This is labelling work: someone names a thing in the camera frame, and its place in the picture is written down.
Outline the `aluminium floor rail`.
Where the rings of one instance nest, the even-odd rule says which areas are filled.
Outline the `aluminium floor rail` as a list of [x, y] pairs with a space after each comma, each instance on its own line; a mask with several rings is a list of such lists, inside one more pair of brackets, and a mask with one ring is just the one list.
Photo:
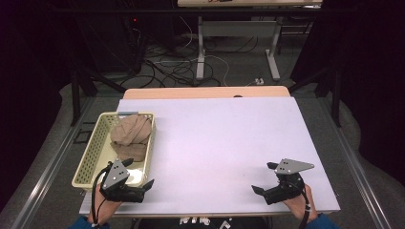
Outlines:
[[331, 117], [331, 107], [329, 101], [326, 98], [320, 98], [319, 103], [324, 114], [327, 116], [330, 125], [337, 135], [337, 139], [342, 147], [343, 158], [346, 160], [349, 171], [351, 172], [352, 178], [357, 186], [357, 190], [359, 191], [359, 194], [368, 209], [376, 229], [391, 229], [391, 225], [386, 219], [384, 211], [376, 198], [373, 188], [366, 177], [360, 161], [350, 146], [349, 141], [346, 139], [342, 128], [338, 127], [334, 119]]
[[75, 125], [71, 124], [71, 101], [62, 102], [56, 122], [9, 202], [14, 212], [9, 229], [66, 229], [79, 217], [84, 195], [71, 180], [84, 145], [75, 144], [74, 139], [84, 130], [82, 123], [94, 102], [92, 97], [82, 101]]

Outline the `person's right hand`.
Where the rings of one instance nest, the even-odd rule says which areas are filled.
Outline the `person's right hand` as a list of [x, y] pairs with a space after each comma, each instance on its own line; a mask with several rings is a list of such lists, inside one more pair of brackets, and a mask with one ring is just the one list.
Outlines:
[[318, 213], [316, 211], [315, 204], [313, 201], [311, 188], [307, 184], [305, 185], [305, 194], [306, 194], [305, 197], [303, 195], [300, 195], [295, 198], [284, 200], [283, 203], [287, 206], [290, 212], [299, 220], [302, 220], [304, 218], [304, 215], [306, 213], [306, 205], [309, 204], [310, 210], [307, 223], [310, 223], [318, 218]]

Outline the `white table mat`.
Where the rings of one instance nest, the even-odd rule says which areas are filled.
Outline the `white table mat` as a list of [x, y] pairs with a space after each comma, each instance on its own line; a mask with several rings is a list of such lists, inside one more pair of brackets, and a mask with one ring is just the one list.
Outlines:
[[278, 183], [269, 162], [312, 164], [301, 176], [324, 213], [340, 206], [297, 102], [292, 97], [122, 99], [121, 113], [150, 112], [156, 137], [142, 203], [124, 203], [120, 217], [260, 216], [287, 212], [266, 204], [254, 187]]

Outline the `person's black printed shirt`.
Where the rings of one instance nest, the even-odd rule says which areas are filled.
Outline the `person's black printed shirt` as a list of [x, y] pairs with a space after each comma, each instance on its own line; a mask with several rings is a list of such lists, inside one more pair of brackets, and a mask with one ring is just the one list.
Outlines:
[[142, 219], [138, 229], [268, 229], [262, 218]]

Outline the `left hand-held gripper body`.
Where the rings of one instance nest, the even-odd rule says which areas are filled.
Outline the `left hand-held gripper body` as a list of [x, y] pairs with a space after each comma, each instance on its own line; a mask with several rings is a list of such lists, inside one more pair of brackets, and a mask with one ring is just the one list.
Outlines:
[[108, 171], [101, 181], [100, 193], [110, 201], [115, 202], [143, 202], [144, 190], [132, 188], [126, 184], [130, 173], [120, 159], [116, 159], [108, 167]]

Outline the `black computer tower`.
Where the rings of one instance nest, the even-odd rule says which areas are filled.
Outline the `black computer tower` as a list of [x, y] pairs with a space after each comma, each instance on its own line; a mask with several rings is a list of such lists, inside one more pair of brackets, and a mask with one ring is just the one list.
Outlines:
[[77, 23], [100, 73], [140, 72], [139, 42], [120, 16], [83, 16]]

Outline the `cream perforated plastic basket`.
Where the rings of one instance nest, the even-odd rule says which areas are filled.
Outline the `cream perforated plastic basket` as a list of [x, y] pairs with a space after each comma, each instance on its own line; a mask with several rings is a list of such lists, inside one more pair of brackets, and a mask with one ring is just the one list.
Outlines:
[[[131, 115], [131, 113], [107, 112], [102, 113], [96, 122], [94, 130], [88, 141], [82, 158], [76, 168], [72, 185], [90, 192], [96, 175], [107, 166], [109, 162], [117, 159], [117, 153], [111, 146], [111, 131], [121, 122], [121, 120]], [[140, 187], [148, 180], [151, 155], [156, 133], [155, 117], [151, 113], [138, 113], [151, 121], [152, 133], [148, 137], [146, 144], [146, 157], [143, 161], [133, 162], [127, 167], [129, 177], [126, 184], [130, 187]]]

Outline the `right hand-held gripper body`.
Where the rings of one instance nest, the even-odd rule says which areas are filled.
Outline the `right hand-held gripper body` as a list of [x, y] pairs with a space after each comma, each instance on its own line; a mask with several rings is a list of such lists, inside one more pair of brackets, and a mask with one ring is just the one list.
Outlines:
[[305, 182], [300, 172], [314, 168], [311, 163], [283, 158], [274, 171], [278, 177], [276, 187], [265, 190], [264, 198], [268, 205], [300, 196]]

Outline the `dark curtain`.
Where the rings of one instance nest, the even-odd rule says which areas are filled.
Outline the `dark curtain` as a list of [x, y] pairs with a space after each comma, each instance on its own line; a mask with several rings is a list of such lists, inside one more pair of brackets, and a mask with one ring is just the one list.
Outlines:
[[30, 169], [70, 83], [38, 0], [0, 0], [0, 212]]
[[323, 0], [290, 78], [300, 83], [342, 54], [341, 100], [360, 126], [359, 153], [405, 186], [405, 0]]

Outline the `person's left hand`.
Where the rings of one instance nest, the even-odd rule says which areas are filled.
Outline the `person's left hand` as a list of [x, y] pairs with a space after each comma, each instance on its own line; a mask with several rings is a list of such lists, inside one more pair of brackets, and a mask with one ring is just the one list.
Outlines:
[[100, 193], [99, 185], [97, 185], [96, 187], [96, 193], [94, 194], [94, 201], [96, 212], [93, 213], [93, 211], [90, 211], [87, 221], [89, 223], [93, 223], [96, 219], [100, 225], [105, 224], [115, 214], [116, 210], [121, 205], [121, 202], [107, 200]]

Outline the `white-frame desk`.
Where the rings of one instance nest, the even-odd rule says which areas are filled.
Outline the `white-frame desk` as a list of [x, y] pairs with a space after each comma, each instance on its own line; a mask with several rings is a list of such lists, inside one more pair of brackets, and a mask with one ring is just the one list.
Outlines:
[[[178, 0], [178, 6], [187, 9], [216, 9], [228, 8], [231, 10], [315, 10], [320, 7], [323, 0]], [[270, 37], [271, 48], [266, 50], [267, 63], [271, 76], [274, 80], [280, 80], [281, 76], [275, 61], [276, 47], [281, 34], [283, 17], [276, 16], [267, 21], [206, 21], [198, 17], [198, 41], [199, 55], [197, 66], [197, 78], [203, 79], [205, 65], [205, 48], [203, 41], [206, 37], [220, 36], [253, 36]]]

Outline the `beige elastic-waist garment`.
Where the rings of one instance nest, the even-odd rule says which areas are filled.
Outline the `beige elastic-waist garment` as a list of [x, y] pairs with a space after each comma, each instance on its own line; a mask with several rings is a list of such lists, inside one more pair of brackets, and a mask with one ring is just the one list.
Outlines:
[[146, 158], [147, 143], [152, 133], [151, 119], [131, 114], [121, 119], [110, 132], [111, 146], [120, 160], [132, 158], [141, 162]]

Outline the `black metal stand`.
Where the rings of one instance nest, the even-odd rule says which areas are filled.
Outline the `black metal stand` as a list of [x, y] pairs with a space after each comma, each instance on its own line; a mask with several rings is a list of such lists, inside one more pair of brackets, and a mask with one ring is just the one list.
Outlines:
[[327, 91], [331, 91], [331, 105], [330, 105], [330, 116], [335, 123], [335, 125], [340, 128], [340, 97], [341, 97], [341, 83], [342, 83], [342, 67], [336, 64], [330, 64], [327, 67], [321, 68], [316, 71], [314, 74], [311, 74], [309, 77], [305, 78], [301, 82], [294, 83], [292, 86], [288, 87], [288, 91], [293, 93], [308, 85], [311, 81], [315, 79], [320, 79], [321, 83], [318, 84], [316, 88], [316, 95], [325, 97]]
[[126, 92], [124, 87], [119, 86], [117, 83], [84, 65], [73, 64], [70, 68], [70, 74], [73, 102], [72, 126], [74, 126], [81, 117], [80, 91], [83, 91], [87, 96], [97, 95], [94, 80], [101, 82], [119, 93]]

